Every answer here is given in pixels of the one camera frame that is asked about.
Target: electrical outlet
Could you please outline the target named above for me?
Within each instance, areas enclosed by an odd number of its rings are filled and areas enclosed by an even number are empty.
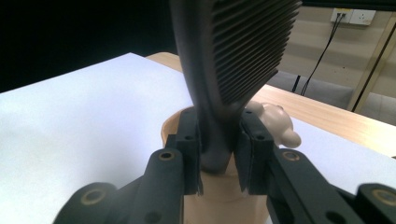
[[[374,10],[353,10],[349,23],[358,25],[370,25],[374,18]]]
[[[342,23],[349,23],[350,18],[352,17],[352,13],[353,13],[353,9],[350,8],[338,8],[336,7],[333,11],[332,11],[332,17],[330,18],[330,21],[335,21],[337,19],[337,14],[341,13],[341,14],[345,14],[344,18],[341,19]]]

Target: dark background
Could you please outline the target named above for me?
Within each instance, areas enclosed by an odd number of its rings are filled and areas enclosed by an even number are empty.
[[[177,53],[167,1],[10,1],[0,16],[0,92],[128,52]]]

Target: cable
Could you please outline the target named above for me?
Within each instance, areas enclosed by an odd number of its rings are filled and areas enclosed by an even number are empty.
[[[301,93],[300,93],[300,94],[301,94],[302,96],[305,95],[305,91],[306,91],[306,89],[308,88],[309,81],[311,80],[311,77],[314,75],[315,71],[317,70],[317,68],[318,68],[318,66],[319,66],[319,64],[320,64],[320,62],[321,62],[321,60],[322,60],[322,58],[323,58],[324,53],[326,52],[327,48],[330,46],[330,43],[332,43],[332,38],[333,38],[334,35],[335,35],[335,31],[337,31],[338,25],[341,23],[341,19],[343,19],[344,17],[345,17],[345,14],[341,14],[341,13],[338,13],[338,14],[337,14],[337,18],[335,19],[334,26],[332,27],[332,33],[330,34],[330,38],[329,38],[329,41],[327,42],[326,48],[323,50],[322,54],[320,55],[320,57],[319,57],[319,59],[318,59],[318,62],[317,62],[317,65],[315,66],[315,68],[314,68],[314,70],[312,71],[311,75],[309,76],[308,80],[305,82],[305,84],[304,84],[304,86],[303,86],[303,89],[301,90]]]

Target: wooden table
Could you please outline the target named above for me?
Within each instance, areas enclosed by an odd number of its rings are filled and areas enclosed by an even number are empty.
[[[154,62],[182,71],[179,58],[170,53],[148,56]],[[390,157],[396,156],[396,127],[344,109],[265,85],[254,101],[281,105],[292,117],[337,134]]]

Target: white paper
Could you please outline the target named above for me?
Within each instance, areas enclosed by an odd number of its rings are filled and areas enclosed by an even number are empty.
[[[190,105],[179,72],[133,54],[0,94],[0,223],[51,223],[81,187],[138,178],[163,122]],[[293,121],[332,184],[396,188],[395,160]]]

